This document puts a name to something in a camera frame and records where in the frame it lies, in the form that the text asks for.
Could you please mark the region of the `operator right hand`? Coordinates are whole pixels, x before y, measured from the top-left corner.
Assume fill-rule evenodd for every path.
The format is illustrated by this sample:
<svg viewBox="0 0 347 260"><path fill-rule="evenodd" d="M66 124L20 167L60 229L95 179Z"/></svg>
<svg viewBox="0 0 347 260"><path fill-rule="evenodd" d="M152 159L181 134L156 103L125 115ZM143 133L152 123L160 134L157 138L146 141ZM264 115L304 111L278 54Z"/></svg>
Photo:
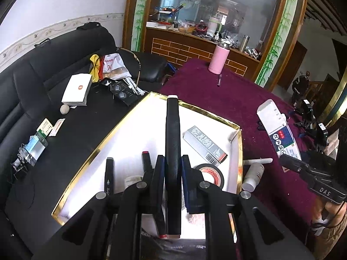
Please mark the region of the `operator right hand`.
<svg viewBox="0 0 347 260"><path fill-rule="evenodd" d="M325 228L333 228L342 222L346 214L346 203L334 204L316 197L312 210L312 231L320 236Z"/></svg>

